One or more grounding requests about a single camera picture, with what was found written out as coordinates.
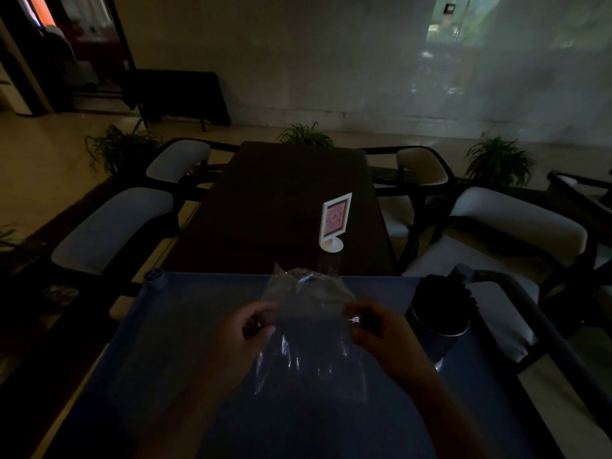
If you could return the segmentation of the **black metal-rimmed bin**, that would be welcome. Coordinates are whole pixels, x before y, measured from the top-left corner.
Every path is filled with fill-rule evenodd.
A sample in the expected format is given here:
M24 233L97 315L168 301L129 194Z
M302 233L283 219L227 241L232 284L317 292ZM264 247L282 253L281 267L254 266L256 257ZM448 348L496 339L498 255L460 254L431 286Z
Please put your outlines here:
M427 275L420 279L404 316L427 357L440 368L444 356L469 329L477 309L477 301L463 283Z

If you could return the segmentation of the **person's right hand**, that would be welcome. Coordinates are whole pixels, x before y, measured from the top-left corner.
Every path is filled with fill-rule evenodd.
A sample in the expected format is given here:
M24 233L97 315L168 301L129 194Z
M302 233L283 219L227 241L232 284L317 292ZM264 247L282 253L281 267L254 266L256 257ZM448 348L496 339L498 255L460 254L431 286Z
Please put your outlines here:
M424 367L425 362L432 362L425 355L406 318L382 305L379 306L383 310L382 339L355 341L352 334L351 338L353 343L370 354L386 375L402 388L402 382Z

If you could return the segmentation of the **white cushioned dark chair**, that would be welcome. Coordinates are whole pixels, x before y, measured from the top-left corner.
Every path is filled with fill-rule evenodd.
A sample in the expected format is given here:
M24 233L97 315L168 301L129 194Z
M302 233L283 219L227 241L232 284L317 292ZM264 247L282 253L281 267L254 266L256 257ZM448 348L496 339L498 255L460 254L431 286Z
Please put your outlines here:
M445 198L456 177L433 148L421 145L365 147L368 156L392 155L396 168L370 168L389 237L419 236L434 217L435 202Z
M107 272L108 266L138 231L159 221L161 238L179 232L171 193L134 187L101 205L59 242L50 254L53 278L77 289L114 291L136 296L141 285Z
M551 171L546 200L555 212L584 225L612 226L612 182Z
M174 138L160 147L160 153L144 171L140 184L172 194L175 200L200 202L226 164L210 164L212 150L235 154L240 146L196 138Z
M584 226L538 205L473 186L436 222L403 275L447 275L457 264L511 276L563 337L589 321L586 275L595 246Z

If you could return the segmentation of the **person's left hand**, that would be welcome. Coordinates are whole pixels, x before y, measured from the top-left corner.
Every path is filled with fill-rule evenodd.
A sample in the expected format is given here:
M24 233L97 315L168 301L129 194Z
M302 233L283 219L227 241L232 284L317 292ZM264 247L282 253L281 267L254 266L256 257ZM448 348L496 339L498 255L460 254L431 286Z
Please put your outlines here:
M251 346L251 338L258 328L273 325L266 315L277 306L271 301L250 302L222 319L204 358L206 379L219 397L241 384L264 350L264 346Z

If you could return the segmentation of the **blue service cart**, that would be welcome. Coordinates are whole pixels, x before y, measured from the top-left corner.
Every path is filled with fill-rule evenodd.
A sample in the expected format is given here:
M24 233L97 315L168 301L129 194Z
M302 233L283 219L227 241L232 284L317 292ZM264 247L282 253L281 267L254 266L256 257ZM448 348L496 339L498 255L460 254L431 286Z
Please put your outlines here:
M166 273L144 286L43 459L128 459L136 435L179 392L225 313L260 298L266 275ZM442 375L502 459L565 459L483 331L468 331ZM365 355L366 401L267 401L255 371L218 411L204 459L435 459L414 405Z

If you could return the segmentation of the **person's left forearm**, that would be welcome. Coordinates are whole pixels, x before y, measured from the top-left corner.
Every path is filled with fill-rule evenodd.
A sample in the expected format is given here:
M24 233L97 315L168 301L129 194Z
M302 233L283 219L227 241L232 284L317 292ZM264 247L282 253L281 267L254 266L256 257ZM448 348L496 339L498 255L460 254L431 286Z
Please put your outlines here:
M219 406L244 378L227 373L193 376L149 426L132 459L195 459Z

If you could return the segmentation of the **green potted plant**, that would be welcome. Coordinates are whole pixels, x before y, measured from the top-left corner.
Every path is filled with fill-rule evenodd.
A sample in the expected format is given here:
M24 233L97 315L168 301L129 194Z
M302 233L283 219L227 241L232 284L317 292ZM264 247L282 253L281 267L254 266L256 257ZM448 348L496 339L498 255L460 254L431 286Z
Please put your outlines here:
M466 153L467 178L494 190L526 186L532 178L535 161L530 151L516 142L498 136L471 146Z
M16 233L12 225L0 225L0 266L14 264L23 257L21 241L15 237Z
M295 146L334 146L333 139L320 131L318 122L313 122L310 125L302 123L290 124L277 139L281 144Z
M144 176L164 142L149 130L122 131L111 124L100 136L85 136L84 143L92 171L136 179Z

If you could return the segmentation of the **person's right forearm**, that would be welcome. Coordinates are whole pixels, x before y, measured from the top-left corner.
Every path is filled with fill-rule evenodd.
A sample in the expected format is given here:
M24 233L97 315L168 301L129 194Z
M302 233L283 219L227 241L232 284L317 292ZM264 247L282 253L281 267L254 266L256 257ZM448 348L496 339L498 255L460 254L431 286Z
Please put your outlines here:
M473 421L456 405L433 365L402 382L422 418L437 459L493 459Z

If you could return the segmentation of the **white table sign holder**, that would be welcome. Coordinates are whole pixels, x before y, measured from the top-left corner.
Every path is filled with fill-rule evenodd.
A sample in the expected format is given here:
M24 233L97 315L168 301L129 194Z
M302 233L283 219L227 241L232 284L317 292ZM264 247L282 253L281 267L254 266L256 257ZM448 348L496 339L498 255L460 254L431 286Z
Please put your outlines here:
M347 193L323 203L318 244L326 253L338 253L343 249L339 236L346 231L352 197L352 193Z

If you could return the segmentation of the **dark wooden dining table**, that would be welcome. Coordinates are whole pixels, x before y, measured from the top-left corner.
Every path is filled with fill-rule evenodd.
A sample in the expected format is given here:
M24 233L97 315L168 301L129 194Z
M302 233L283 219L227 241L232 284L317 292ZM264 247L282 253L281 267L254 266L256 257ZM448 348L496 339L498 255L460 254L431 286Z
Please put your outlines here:
M341 252L319 246L323 203L352 193ZM397 265L361 148L245 141L162 262L169 272L306 268L393 276Z

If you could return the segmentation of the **clear plastic bag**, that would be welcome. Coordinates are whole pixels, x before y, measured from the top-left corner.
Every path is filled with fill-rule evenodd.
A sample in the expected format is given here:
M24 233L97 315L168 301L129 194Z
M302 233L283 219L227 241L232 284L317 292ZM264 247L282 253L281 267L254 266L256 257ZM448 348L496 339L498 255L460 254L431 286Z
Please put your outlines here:
M334 271L275 264L262 300L277 307L263 316L275 332L256 360L256 396L367 401L363 350L351 333L359 318L344 314L355 296Z

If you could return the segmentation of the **black draped side table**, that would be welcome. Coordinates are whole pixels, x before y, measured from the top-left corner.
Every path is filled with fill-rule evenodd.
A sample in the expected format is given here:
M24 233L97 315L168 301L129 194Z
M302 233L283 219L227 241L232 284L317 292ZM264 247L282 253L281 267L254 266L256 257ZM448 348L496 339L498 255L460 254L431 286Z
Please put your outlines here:
M120 89L125 104L140 113L145 125L162 117L195 119L203 131L206 121L231 125L220 82L213 72L134 69L124 74Z

